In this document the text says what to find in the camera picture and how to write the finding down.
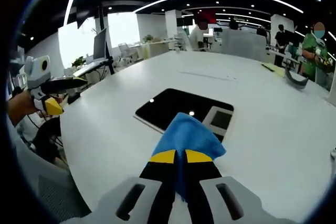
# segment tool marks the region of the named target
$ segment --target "round white table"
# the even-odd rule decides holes
[[[171,51],[107,77],[65,107],[67,161],[91,210],[142,172],[161,134],[133,115],[166,88],[234,106],[227,153],[215,164],[259,196],[267,212],[301,222],[315,208],[330,183],[336,143],[336,108],[326,101],[327,90],[309,81],[298,91],[250,59]],[[191,223],[178,199],[170,223]]]

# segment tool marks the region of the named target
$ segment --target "microfiber cloth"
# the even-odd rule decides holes
[[[163,133],[152,156],[157,153],[176,150],[178,155],[179,177],[176,192],[185,198],[182,174],[184,150],[204,153],[212,160],[226,153],[218,138],[200,121],[185,113],[178,113]]]

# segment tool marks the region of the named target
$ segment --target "black base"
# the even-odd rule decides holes
[[[80,98],[80,93],[76,92],[73,95],[69,95],[68,97],[68,104],[72,104],[74,101],[76,101],[78,98]]]

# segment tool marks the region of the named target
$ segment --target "man in black shirt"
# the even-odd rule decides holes
[[[288,45],[288,39],[287,36],[285,34],[285,29],[283,27],[283,25],[279,25],[279,32],[277,32],[275,39],[277,41],[276,47],[279,48],[279,53],[281,54],[285,54],[285,49]],[[282,56],[275,56],[275,61],[274,61],[274,65],[278,66],[278,67],[282,67],[282,61],[283,61],[283,57]]]

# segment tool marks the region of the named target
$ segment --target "green shirt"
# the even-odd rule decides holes
[[[304,41],[302,43],[302,50],[306,50],[308,52],[312,52],[315,54],[317,48],[321,50],[321,57],[325,60],[328,59],[328,51],[327,48],[323,45],[317,43],[314,35],[312,33],[307,33],[304,37]],[[317,64],[315,60],[308,60],[307,63],[304,65],[304,71],[307,75],[314,78],[315,77],[315,68]]]

